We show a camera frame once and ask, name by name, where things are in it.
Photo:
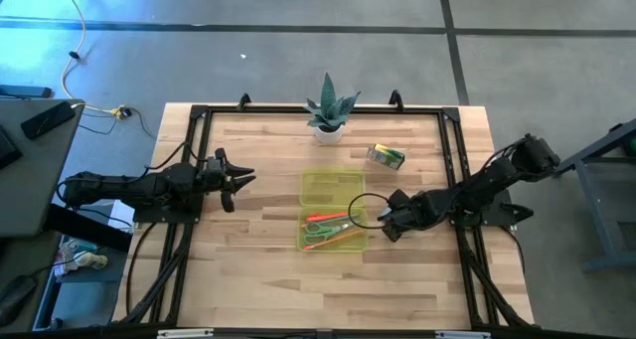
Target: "table leg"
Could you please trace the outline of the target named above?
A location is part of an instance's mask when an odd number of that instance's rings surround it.
[[[44,228],[125,253],[128,252],[132,240],[132,235],[124,231],[101,224],[55,204],[49,206],[49,214]]]

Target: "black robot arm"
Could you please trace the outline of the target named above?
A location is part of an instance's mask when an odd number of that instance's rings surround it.
[[[189,213],[196,212],[193,200],[197,196],[219,191],[224,210],[232,212],[232,195],[255,179],[245,176],[253,169],[232,165],[223,148],[215,151],[215,157],[203,161],[206,162],[204,170],[189,162],[180,162],[140,177],[81,172],[62,183],[66,188],[61,200],[72,208],[101,199],[116,199],[137,210],[161,208],[166,212]]]
[[[559,163],[543,139],[527,134],[493,154],[477,173],[448,189],[420,191],[412,197],[396,190],[389,197],[389,211],[378,220],[384,222],[382,230],[393,242],[408,230],[429,229],[447,216],[460,226],[475,225],[475,218],[493,203],[495,195],[520,180],[544,179]]]

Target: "concrete floor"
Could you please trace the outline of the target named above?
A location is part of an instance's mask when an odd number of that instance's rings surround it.
[[[92,21],[443,27],[439,0],[78,0]],[[633,0],[450,0],[457,27],[636,29]],[[76,19],[69,0],[3,0],[0,16]],[[0,29],[0,83],[45,85],[80,32]],[[636,114],[636,38],[458,37],[470,104],[485,105],[497,147],[526,132],[561,158]],[[458,104],[444,35],[89,31],[68,86],[90,103],[138,108],[151,131],[167,101],[302,101],[329,71],[339,91],[386,102]],[[109,120],[83,124],[107,129]],[[138,174],[154,141],[134,121],[108,137],[79,131],[64,175]],[[520,225],[537,323],[636,336],[636,271],[583,274],[601,254],[574,174],[512,188],[536,211]]]

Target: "wooden table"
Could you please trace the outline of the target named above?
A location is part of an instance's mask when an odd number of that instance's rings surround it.
[[[183,141],[190,107],[166,104],[153,164]],[[470,168],[476,171],[493,152],[486,110],[465,106],[460,114]],[[382,232],[369,231],[370,247],[363,254],[302,253],[295,243],[300,174],[307,167],[364,169],[367,190],[386,196],[396,188],[412,195],[447,187],[436,118],[352,115],[340,143],[324,146],[306,126],[309,117],[214,115],[208,153],[224,147],[231,162],[254,168],[257,179],[235,196],[237,210],[231,214],[221,208],[218,194],[206,198],[190,250],[179,326],[469,328],[457,243],[447,223],[408,232],[395,244]],[[366,150],[374,143],[404,152],[405,163],[395,171],[367,160]],[[157,275],[166,228],[157,225],[141,247],[131,282],[133,305]],[[131,254],[142,230],[135,232]],[[532,322],[515,243],[500,229],[484,228],[484,239],[494,282]],[[126,279],[113,319],[124,316]],[[481,286],[476,288],[486,318]]]

